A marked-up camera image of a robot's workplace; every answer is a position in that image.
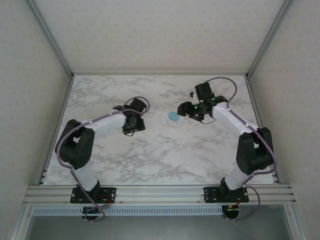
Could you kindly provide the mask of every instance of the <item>white marble table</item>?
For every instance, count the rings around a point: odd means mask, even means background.
[[[126,100],[143,96],[151,108],[143,116],[146,130],[128,137],[116,129],[94,142],[90,165],[102,185],[219,184],[236,164],[238,138],[220,123],[203,125],[180,117],[168,118],[179,104],[190,101],[195,85],[215,76],[205,75],[103,75],[76,76],[59,136],[70,119],[91,120]],[[238,85],[232,106],[256,122],[243,76],[230,76]],[[215,95],[229,98],[233,85],[211,82]],[[271,174],[256,176],[252,184],[272,184]],[[70,171],[53,153],[45,185],[74,185]]]

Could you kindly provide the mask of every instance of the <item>black mounting bracket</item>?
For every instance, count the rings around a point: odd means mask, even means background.
[[[207,204],[249,202],[247,188],[245,187],[232,191],[232,194],[227,198],[222,194],[218,186],[207,186],[203,188],[203,191],[204,201]]]
[[[98,192],[95,194],[96,197],[94,197],[93,200],[97,204],[105,204],[106,202],[114,204],[116,199],[116,191],[117,189],[115,187],[100,187],[98,189]],[[86,195],[78,186],[72,189],[70,203],[91,204],[90,200],[86,197]]]

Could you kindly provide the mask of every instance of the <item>blue sponge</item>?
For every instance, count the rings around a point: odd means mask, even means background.
[[[176,114],[175,112],[169,112],[169,118],[172,120],[172,121],[178,121],[179,120],[179,115]]]

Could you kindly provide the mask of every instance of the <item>purple cable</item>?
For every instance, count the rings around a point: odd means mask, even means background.
[[[65,140],[66,140],[72,133],[74,133],[75,131],[79,130],[79,129],[82,128],[82,127],[85,127],[85,126],[87,126],[87,125],[89,125],[89,124],[95,123],[95,122],[97,122],[97,121],[99,121],[99,120],[102,120],[102,119],[111,117],[112,115],[117,115],[117,114],[119,114],[119,113],[128,112],[128,111],[134,112],[134,113],[137,113],[137,114],[145,114],[146,112],[148,112],[149,109],[150,109],[150,103],[149,103],[149,101],[148,101],[146,98],[144,98],[143,96],[136,96],[136,97],[130,98],[126,103],[128,103],[130,100],[136,99],[136,98],[144,99],[144,100],[147,102],[147,104],[148,104],[148,105],[147,105],[147,109],[146,109],[144,112],[136,111],[136,110],[134,110],[134,109],[123,109],[123,110],[119,110],[119,111],[115,111],[115,112],[111,112],[111,113],[105,114],[105,115],[100,116],[100,117],[97,117],[97,118],[95,118],[95,119],[93,119],[93,120],[91,120],[91,121],[84,122],[84,123],[80,124],[79,126],[76,126],[75,128],[73,128],[71,131],[69,131],[69,132],[61,139],[61,141],[59,142],[59,144],[58,144],[58,146],[57,146],[57,148],[56,148],[56,158],[57,158],[59,164],[60,164],[61,166],[63,166],[64,168],[70,169],[71,175],[72,175],[73,178],[75,179],[75,181],[76,181],[76,183],[78,184],[78,186],[80,187],[80,189],[83,191],[84,195],[89,199],[89,201],[90,201],[92,204],[95,205],[95,207],[90,208],[90,209],[85,213],[85,215],[84,215],[84,220],[85,220],[85,221],[87,221],[87,214],[88,214],[90,211],[94,210],[94,209],[100,209],[101,213],[103,214],[103,217],[102,217],[102,218],[95,219],[95,220],[91,220],[91,223],[93,223],[93,222],[98,222],[98,221],[104,219],[104,218],[106,217],[106,214],[105,214],[105,211],[101,208],[101,206],[99,206],[99,205],[88,195],[87,191],[86,191],[85,188],[81,185],[79,179],[78,179],[77,176],[75,175],[74,169],[73,169],[71,166],[66,165],[66,164],[64,164],[64,163],[62,162],[61,157],[60,157],[61,146],[62,146],[62,144],[65,142]]]
[[[230,108],[230,102],[231,102],[231,100],[235,97],[235,95],[236,95],[237,92],[238,92],[237,84],[236,84],[235,81],[233,81],[231,78],[226,77],[226,76],[214,77],[214,78],[211,78],[211,79],[209,79],[209,80],[207,80],[207,81],[205,81],[205,82],[208,83],[208,82],[210,82],[210,81],[212,81],[212,80],[216,80],[216,79],[225,79],[225,80],[230,81],[230,82],[234,85],[234,93],[233,93],[233,95],[228,99],[228,102],[226,103],[226,107],[227,107],[228,109],[230,109],[230,113],[231,113],[233,116],[235,116],[240,122],[242,122],[244,125],[246,125],[247,122],[246,122],[245,120],[243,120],[238,114],[236,114],[236,113]],[[267,142],[264,140],[264,138],[263,138],[252,126],[249,125],[248,128],[249,128],[252,132],[254,132],[254,134],[257,135],[257,137],[261,140],[261,142],[262,142],[263,145],[266,147],[266,149],[268,149],[270,155],[271,155],[272,158],[273,158],[273,168],[270,169],[269,171],[253,173],[250,177],[248,177],[248,178],[243,182],[243,185],[245,185],[247,182],[249,182],[249,181],[250,181],[254,176],[256,176],[256,175],[265,175],[265,174],[273,173],[274,171],[276,171],[277,166],[278,166],[277,157],[276,157],[274,151],[272,151],[271,147],[270,147],[270,146],[267,144]],[[232,218],[233,221],[241,221],[241,220],[245,220],[245,219],[247,219],[247,218],[250,218],[250,217],[252,217],[253,215],[255,215],[255,214],[258,212],[259,208],[260,208],[261,201],[260,201],[260,196],[259,196],[258,191],[257,191],[254,187],[252,187],[252,186],[246,186],[246,187],[252,189],[252,190],[256,193],[256,195],[257,195],[257,197],[258,197],[258,206],[257,206],[257,208],[255,209],[255,211],[254,211],[253,213],[251,213],[251,214],[249,214],[249,215],[247,215],[247,216],[244,216],[244,217],[240,217],[240,218]]]

